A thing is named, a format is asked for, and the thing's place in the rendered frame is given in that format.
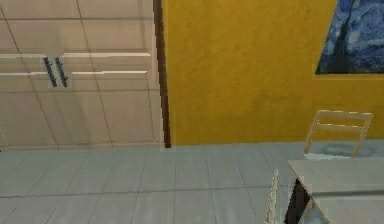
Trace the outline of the blue starry night painting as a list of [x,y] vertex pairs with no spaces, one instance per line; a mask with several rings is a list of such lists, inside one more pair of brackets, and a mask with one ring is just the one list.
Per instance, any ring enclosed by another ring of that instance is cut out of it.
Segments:
[[337,0],[315,74],[384,74],[384,0]]

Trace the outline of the pale table with dark legs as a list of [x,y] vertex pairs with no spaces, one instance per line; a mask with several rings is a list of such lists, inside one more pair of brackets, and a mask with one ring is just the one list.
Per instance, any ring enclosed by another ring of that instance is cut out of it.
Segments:
[[384,224],[384,158],[289,160],[327,224]]

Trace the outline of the beige room door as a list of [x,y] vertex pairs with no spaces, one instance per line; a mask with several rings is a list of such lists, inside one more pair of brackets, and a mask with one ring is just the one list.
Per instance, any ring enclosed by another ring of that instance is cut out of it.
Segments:
[[163,1],[0,0],[0,149],[162,143]]

